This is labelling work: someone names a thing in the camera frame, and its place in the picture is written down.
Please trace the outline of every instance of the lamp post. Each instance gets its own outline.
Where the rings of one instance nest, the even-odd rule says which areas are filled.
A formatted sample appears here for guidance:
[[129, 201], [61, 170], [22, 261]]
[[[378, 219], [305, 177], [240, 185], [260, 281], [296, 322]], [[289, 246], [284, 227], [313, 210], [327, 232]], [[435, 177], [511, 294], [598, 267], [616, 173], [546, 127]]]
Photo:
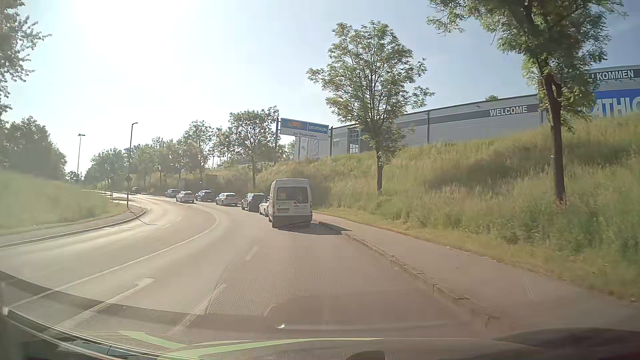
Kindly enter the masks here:
[[76, 176], [79, 176], [78, 174], [80, 174], [80, 146], [82, 146], [82, 137], [84, 136], [84, 134], [78, 134], [78, 137], [80, 138], [80, 142], [78, 144], [78, 164], [76, 165]]
[[127, 209], [129, 209], [129, 190], [131, 187], [131, 145], [133, 142], [133, 125], [137, 124], [134, 122], [131, 124], [131, 136], [129, 137], [129, 166], [127, 169]]

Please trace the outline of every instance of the car windshield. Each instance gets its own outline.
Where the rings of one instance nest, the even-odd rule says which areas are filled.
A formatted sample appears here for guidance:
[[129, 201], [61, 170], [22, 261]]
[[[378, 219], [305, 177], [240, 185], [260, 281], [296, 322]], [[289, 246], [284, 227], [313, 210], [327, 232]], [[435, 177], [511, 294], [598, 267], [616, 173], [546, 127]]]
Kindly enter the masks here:
[[0, 3], [0, 360], [640, 332], [640, 0]]
[[280, 186], [277, 190], [276, 201], [296, 201], [299, 204], [309, 202], [306, 186]]

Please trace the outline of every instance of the sidewalk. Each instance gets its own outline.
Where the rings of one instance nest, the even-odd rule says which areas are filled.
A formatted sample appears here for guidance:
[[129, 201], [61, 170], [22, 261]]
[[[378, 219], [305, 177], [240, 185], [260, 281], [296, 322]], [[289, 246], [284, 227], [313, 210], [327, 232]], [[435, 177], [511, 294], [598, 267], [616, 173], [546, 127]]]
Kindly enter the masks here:
[[90, 231], [93, 228], [106, 227], [112, 224], [124, 223], [134, 220], [136, 217], [142, 215], [145, 210], [139, 206], [131, 205], [131, 211], [125, 211], [119, 215], [113, 215], [112, 217], [100, 218], [97, 220], [78, 222], [75, 224], [50, 227], [47, 229], [40, 229], [35, 231], [27, 231], [24, 233], [17, 233], [11, 235], [0, 236], [0, 248], [17, 245], [19, 241], [24, 243], [50, 240], [52, 238], [58, 238], [66, 236], [67, 233]]
[[448, 302], [459, 310], [469, 313], [469, 303], [480, 305], [476, 309], [490, 313], [494, 332], [573, 326], [640, 330], [637, 304], [377, 227], [318, 213], [314, 220], [345, 228], [345, 241], [359, 238], [363, 248], [383, 250], [423, 283], [444, 285], [451, 290]]

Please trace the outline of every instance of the gray warehouse building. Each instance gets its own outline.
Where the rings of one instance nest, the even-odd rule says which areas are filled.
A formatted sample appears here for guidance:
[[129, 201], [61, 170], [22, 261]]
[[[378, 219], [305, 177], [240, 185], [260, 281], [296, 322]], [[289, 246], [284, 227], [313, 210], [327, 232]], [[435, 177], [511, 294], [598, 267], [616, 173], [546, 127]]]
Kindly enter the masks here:
[[[640, 65], [593, 69], [598, 81], [594, 117], [618, 117], [640, 111]], [[405, 145], [494, 138], [547, 125], [547, 114], [538, 111], [537, 94], [506, 97], [494, 101], [477, 101], [407, 113], [396, 120], [401, 129], [413, 128]], [[320, 158], [331, 155], [358, 154], [371, 150], [353, 125], [334, 127], [328, 141], [296, 137], [294, 158]]]

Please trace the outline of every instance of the tree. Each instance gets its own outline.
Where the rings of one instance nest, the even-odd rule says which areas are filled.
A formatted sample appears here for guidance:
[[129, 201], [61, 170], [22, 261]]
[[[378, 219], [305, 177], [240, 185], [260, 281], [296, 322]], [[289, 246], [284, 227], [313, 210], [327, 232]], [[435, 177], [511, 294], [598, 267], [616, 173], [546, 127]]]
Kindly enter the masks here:
[[566, 204], [562, 127], [570, 118], [589, 119], [597, 84], [587, 70], [607, 58], [608, 15], [622, 15], [622, 0], [430, 0], [440, 17], [427, 23], [442, 33], [463, 31], [474, 18], [497, 37], [505, 53], [523, 56], [524, 76], [538, 88], [551, 114], [556, 199]]
[[264, 160], [265, 148], [273, 143], [270, 141], [274, 136], [272, 127], [279, 115], [276, 106], [267, 110], [245, 110], [229, 114], [229, 124], [237, 130], [237, 150], [241, 156], [245, 156], [251, 161], [253, 189], [255, 189], [255, 165], [259, 160]]
[[[0, 1], [0, 95], [9, 98], [8, 83], [25, 81], [34, 70], [24, 67], [30, 61], [29, 50], [34, 50], [39, 41], [51, 36], [35, 31], [38, 22], [29, 22], [29, 16], [22, 17], [18, 8], [24, 6], [21, 0]], [[0, 117], [11, 109], [9, 104], [0, 101]]]
[[189, 124], [189, 128], [182, 136], [193, 144], [198, 159], [200, 182], [202, 182], [202, 174], [207, 168], [207, 163], [211, 157], [209, 147], [213, 144], [213, 128], [203, 120], [194, 120]]
[[0, 127], [2, 162], [6, 168], [52, 180], [65, 179], [67, 158], [51, 142], [45, 126], [29, 116]]
[[67, 172], [65, 174], [65, 177], [67, 178], [67, 181], [70, 183], [80, 180], [80, 175], [78, 175], [78, 173], [73, 170], [71, 170], [70, 172]]
[[291, 140], [290, 142], [287, 143], [287, 149], [286, 149], [286, 160], [293, 160], [293, 155], [296, 152], [296, 141], [295, 140]]
[[370, 21], [360, 29], [340, 22], [333, 29], [337, 42], [329, 48], [330, 63], [322, 69], [308, 69], [309, 80], [331, 93], [326, 98], [332, 113], [342, 123], [355, 123], [367, 132], [376, 151], [377, 191], [382, 192], [382, 171], [403, 146], [406, 133], [395, 120], [407, 106], [422, 108], [434, 95], [413, 84], [427, 68], [413, 60], [413, 51], [400, 43], [389, 27]]
[[154, 170], [158, 170], [160, 173], [160, 185], [162, 186], [162, 173], [169, 171], [171, 159], [169, 158], [169, 152], [166, 148], [167, 142], [160, 136], [151, 139], [151, 148], [154, 152]]

